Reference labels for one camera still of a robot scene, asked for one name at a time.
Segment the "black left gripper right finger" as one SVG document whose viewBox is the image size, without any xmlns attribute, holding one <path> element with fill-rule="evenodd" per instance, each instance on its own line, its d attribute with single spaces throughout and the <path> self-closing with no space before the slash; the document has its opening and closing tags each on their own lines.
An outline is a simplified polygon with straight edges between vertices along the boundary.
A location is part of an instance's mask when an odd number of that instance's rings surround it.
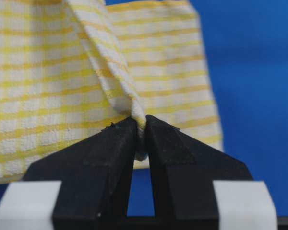
<svg viewBox="0 0 288 230">
<path fill-rule="evenodd" d="M 178 128 L 146 116 L 155 214 L 172 230 L 275 230 L 266 184 L 247 166 Z"/>
</svg>

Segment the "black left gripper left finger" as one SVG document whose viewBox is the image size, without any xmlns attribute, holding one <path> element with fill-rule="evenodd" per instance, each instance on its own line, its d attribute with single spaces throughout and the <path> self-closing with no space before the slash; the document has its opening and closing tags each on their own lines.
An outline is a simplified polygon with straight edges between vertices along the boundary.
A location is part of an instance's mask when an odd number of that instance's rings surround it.
<svg viewBox="0 0 288 230">
<path fill-rule="evenodd" d="M 0 230 L 96 230 L 126 215 L 136 139 L 126 118 L 32 163 L 0 200 Z"/>
</svg>

